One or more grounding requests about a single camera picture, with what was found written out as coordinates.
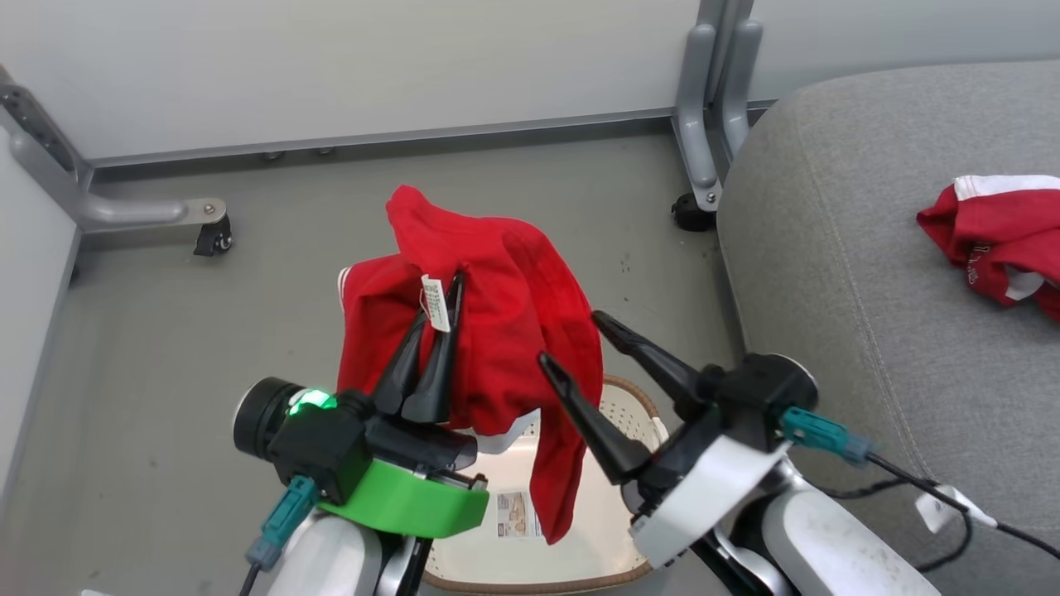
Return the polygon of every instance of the green tape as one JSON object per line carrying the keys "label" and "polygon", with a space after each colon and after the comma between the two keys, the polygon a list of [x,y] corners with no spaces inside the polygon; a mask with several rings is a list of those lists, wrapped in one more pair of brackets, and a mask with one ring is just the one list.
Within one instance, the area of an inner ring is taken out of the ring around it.
{"label": "green tape", "polygon": [[379,531],[419,538],[448,538],[478,527],[490,493],[418,478],[375,459],[346,505],[320,509]]}

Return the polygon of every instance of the white wall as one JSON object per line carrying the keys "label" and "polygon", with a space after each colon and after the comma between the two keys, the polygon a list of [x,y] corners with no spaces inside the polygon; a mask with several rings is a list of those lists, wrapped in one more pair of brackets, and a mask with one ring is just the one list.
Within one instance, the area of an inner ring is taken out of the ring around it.
{"label": "white wall", "polygon": [[[8,119],[0,111],[0,119]],[[0,126],[0,516],[48,331],[77,241],[73,222],[15,162]]]}
{"label": "white wall", "polygon": [[668,109],[700,0],[0,0],[89,160]]}
{"label": "white wall", "polygon": [[1060,56],[1060,2],[755,0],[752,18],[764,27],[752,101],[860,72]]}

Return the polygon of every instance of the white basket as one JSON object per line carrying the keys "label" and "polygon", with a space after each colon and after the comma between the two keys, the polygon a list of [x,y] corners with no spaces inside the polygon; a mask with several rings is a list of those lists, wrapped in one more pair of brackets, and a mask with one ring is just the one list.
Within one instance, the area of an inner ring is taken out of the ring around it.
{"label": "white basket", "polygon": [[[651,451],[667,432],[651,401],[634,384],[605,376],[600,411],[625,436]],[[498,503],[514,496],[529,503],[530,471],[537,453],[538,422],[533,422],[500,455],[480,454],[461,474],[489,479],[490,504],[482,524],[445,540],[435,541],[424,581],[449,592],[472,594],[569,594],[633,581],[651,571],[630,538],[630,511],[618,487],[604,477],[586,451],[570,531],[548,546],[540,537],[498,537]],[[532,512],[529,515],[533,534]]]}

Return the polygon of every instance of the gray sofa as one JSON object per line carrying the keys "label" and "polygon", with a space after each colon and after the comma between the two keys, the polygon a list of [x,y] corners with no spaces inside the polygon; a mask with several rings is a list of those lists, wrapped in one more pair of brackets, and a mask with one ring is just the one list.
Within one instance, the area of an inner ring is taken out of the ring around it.
{"label": "gray sofa", "polygon": [[[802,363],[819,411],[903,468],[1060,545],[1060,325],[973,294],[917,226],[962,174],[1060,175],[1060,62],[917,68],[801,89],[737,155],[718,216],[747,348]],[[796,453],[818,485],[883,476]],[[901,488],[849,508],[913,563],[953,549]],[[1060,562],[977,527],[943,594],[1060,594]]]}

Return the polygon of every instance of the black cable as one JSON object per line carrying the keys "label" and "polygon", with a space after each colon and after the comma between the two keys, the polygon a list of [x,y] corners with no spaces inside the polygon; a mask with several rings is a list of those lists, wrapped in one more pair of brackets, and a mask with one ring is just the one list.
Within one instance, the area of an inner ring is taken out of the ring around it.
{"label": "black cable", "polygon": [[243,589],[240,590],[240,596],[250,596],[250,589],[254,586],[254,580],[258,579],[258,573],[261,571],[261,563],[252,563],[250,565],[250,571],[247,572],[247,579],[243,580]]}
{"label": "black cable", "polygon": [[[954,498],[952,498],[952,497],[950,497],[950,496],[948,496],[946,494],[942,494],[941,492],[935,490],[935,487],[931,486],[931,484],[928,480],[924,480],[923,478],[918,478],[918,477],[909,474],[908,472],[902,470],[901,468],[895,466],[894,463],[887,461],[886,459],[880,457],[879,455],[877,455],[874,453],[868,454],[868,456],[866,457],[866,459],[869,460],[869,461],[871,461],[872,463],[879,466],[880,468],[886,470],[887,472],[894,474],[898,478],[902,478],[902,479],[908,481],[911,485],[917,487],[918,489],[922,490],[923,492],[926,492],[928,494],[934,496],[935,498],[941,501],[942,503],[949,505],[950,507],[953,507],[957,511],[960,511],[966,516],[968,515],[969,509],[968,509],[968,507],[965,504],[959,503],[956,499],[954,499]],[[1025,532],[1023,530],[1013,528],[1012,526],[1010,526],[1008,524],[1004,524],[1002,522],[997,522],[996,520],[994,520],[994,522],[997,524],[996,528],[999,530],[1001,530],[1001,531],[1003,531],[1003,532],[1005,532],[1005,533],[1007,533],[1009,536],[1015,537],[1015,538],[1018,538],[1018,539],[1026,542],[1027,544],[1030,544],[1032,546],[1037,546],[1038,548],[1040,548],[1043,551],[1045,551],[1045,553],[1049,554],[1050,556],[1053,556],[1055,559],[1060,560],[1060,550],[1058,550],[1055,546],[1053,546],[1050,544],[1047,544],[1046,542],[1042,541],[1041,539],[1035,538],[1035,537],[1030,536],[1029,533],[1027,533],[1027,532]]]}
{"label": "black cable", "polygon": [[872,496],[878,492],[885,491],[887,489],[893,489],[895,487],[903,487],[907,484],[908,483],[905,481],[903,478],[890,478],[888,480],[882,480],[876,483],[874,485],[869,485],[867,487],[854,490],[835,490],[825,487],[818,487],[817,485],[813,485],[813,488],[819,490],[820,492],[827,494],[832,498],[838,501],[846,501],[850,498],[864,498],[866,496]]}
{"label": "black cable", "polygon": [[1040,538],[1032,537],[1021,529],[1013,528],[1012,526],[1004,524],[1002,522],[997,522],[997,529],[1009,536],[1014,536],[1015,538],[1019,538],[1020,540],[1028,544],[1034,544],[1035,546],[1041,548],[1042,550],[1048,553],[1049,555],[1053,555],[1057,559],[1060,559],[1060,550],[1058,550],[1057,547],[1053,546],[1052,544],[1048,544],[1047,542],[1043,541]]}
{"label": "black cable", "polygon": [[947,563],[952,563],[960,558],[961,555],[968,550],[969,545],[972,544],[972,518],[971,515],[961,515],[965,519],[965,539],[960,541],[957,548],[950,553],[949,555],[942,555],[934,561],[929,561],[926,563],[921,563],[916,566],[916,569],[922,574],[928,572],[933,572]]}

